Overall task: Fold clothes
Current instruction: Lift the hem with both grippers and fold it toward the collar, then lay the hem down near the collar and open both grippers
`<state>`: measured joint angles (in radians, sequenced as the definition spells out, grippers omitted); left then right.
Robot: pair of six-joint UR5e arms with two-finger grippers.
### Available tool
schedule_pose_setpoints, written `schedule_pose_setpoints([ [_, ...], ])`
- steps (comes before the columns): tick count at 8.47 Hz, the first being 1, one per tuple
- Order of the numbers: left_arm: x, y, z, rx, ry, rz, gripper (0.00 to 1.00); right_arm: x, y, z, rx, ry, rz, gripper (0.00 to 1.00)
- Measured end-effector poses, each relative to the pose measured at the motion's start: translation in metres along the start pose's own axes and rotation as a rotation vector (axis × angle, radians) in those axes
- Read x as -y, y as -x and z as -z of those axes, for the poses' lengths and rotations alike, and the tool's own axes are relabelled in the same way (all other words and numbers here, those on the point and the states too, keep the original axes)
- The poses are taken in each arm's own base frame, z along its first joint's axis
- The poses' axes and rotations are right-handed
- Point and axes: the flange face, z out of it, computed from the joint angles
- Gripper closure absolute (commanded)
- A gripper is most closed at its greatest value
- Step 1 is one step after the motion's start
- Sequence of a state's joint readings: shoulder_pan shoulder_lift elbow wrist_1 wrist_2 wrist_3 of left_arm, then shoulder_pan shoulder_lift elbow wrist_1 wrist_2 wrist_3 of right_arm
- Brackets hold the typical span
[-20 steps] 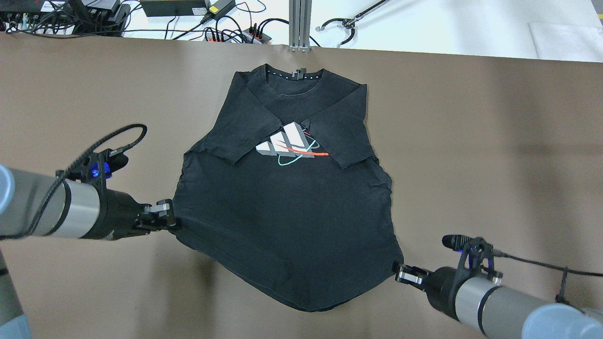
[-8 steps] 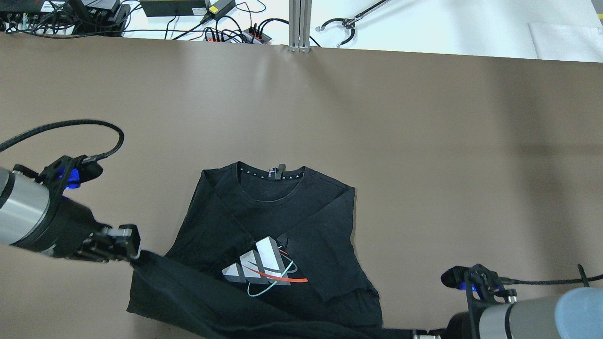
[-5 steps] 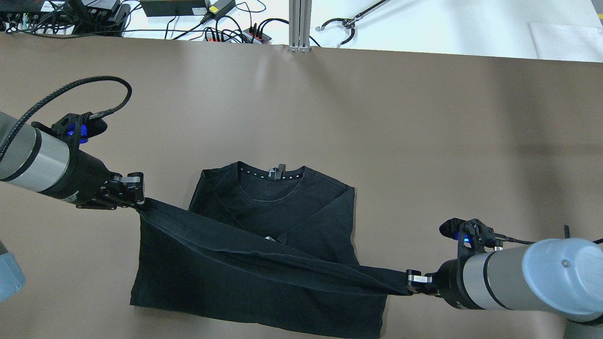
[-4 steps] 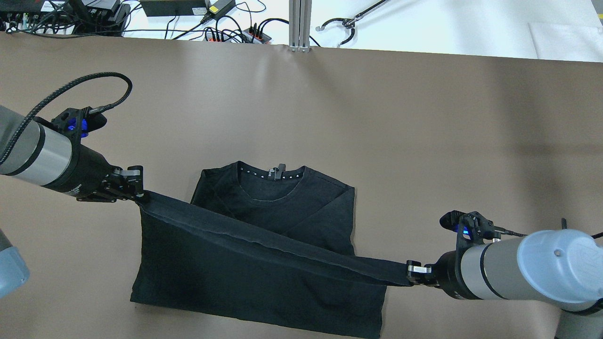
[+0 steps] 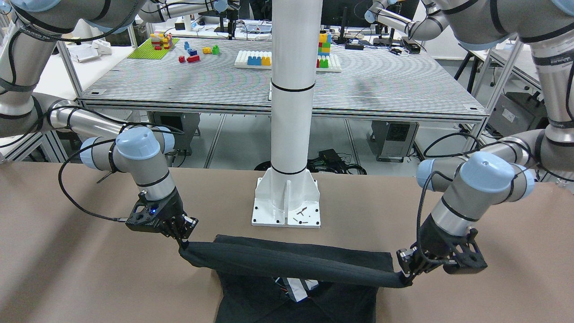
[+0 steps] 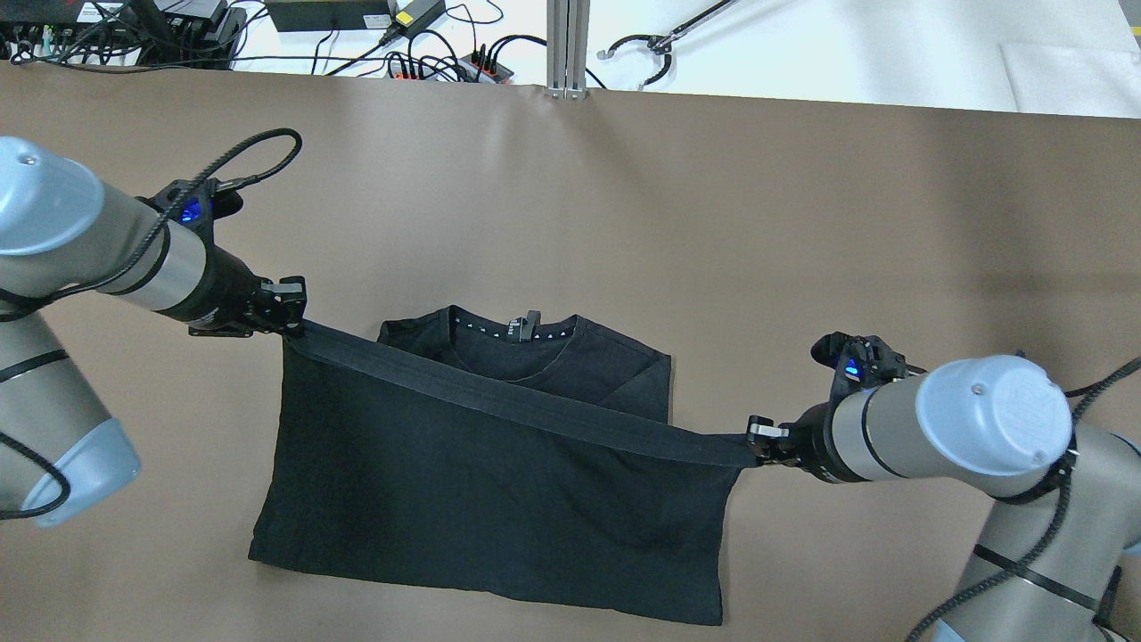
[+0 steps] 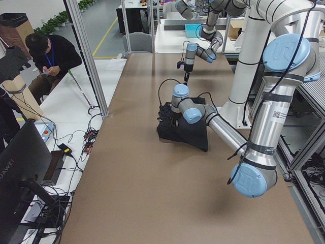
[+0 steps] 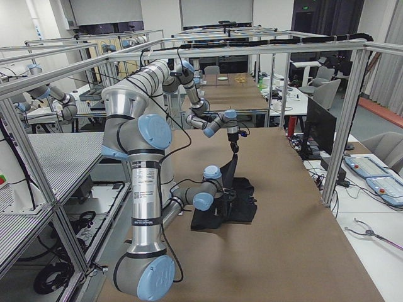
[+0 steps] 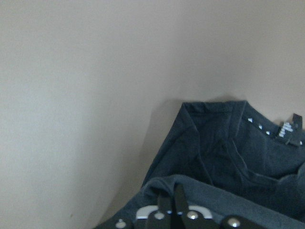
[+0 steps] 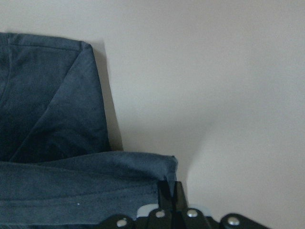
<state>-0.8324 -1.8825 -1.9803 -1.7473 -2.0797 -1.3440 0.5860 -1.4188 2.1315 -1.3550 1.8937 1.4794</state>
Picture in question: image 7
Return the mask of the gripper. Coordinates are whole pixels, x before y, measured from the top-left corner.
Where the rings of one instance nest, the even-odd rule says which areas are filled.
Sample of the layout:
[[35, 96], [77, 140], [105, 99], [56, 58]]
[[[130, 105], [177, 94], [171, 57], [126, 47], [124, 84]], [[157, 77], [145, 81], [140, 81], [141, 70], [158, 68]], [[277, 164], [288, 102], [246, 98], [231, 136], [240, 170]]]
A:
[[159, 106], [159, 117], [157, 120], [159, 121], [159, 126], [170, 126], [170, 127], [178, 127], [179, 119], [181, 118], [181, 113], [174, 112], [172, 110], [172, 105], [170, 102], [165, 102], [164, 105]]
[[193, 64], [187, 64], [185, 61], [178, 61], [177, 62], [177, 69], [180, 69], [181, 66], [184, 66], [184, 85], [188, 86], [188, 81], [189, 81], [189, 77], [190, 77], [190, 73], [193, 71]]

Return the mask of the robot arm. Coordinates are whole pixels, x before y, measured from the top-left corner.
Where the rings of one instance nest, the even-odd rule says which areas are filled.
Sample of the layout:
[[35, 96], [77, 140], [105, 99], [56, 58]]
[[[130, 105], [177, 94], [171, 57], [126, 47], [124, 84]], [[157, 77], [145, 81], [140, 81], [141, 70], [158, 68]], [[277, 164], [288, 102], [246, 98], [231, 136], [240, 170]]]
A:
[[217, 59], [216, 52], [223, 44], [222, 34], [217, 30], [217, 21], [222, 11], [226, 11], [231, 17], [239, 17], [246, 10], [247, 5], [240, 1], [207, 1], [205, 7], [208, 15], [205, 24], [201, 24], [196, 29], [196, 35], [209, 42], [208, 48], [203, 48], [198, 43], [189, 42], [186, 46], [185, 57], [177, 63], [177, 68], [184, 66], [184, 84], [193, 71], [195, 57], [199, 57], [208, 63], [212, 63]]
[[204, 48], [190, 42], [177, 64], [185, 80], [199, 57], [217, 58], [223, 37], [217, 30], [221, 12], [246, 16], [244, 38], [228, 101], [222, 107], [190, 97], [187, 83], [173, 89], [159, 107], [160, 138], [208, 149], [207, 129], [221, 137], [240, 162], [229, 184], [246, 197], [259, 197], [277, 182], [274, 159], [281, 131], [297, 86], [320, 77], [318, 36], [324, 21], [321, 1], [208, 1], [200, 37]]

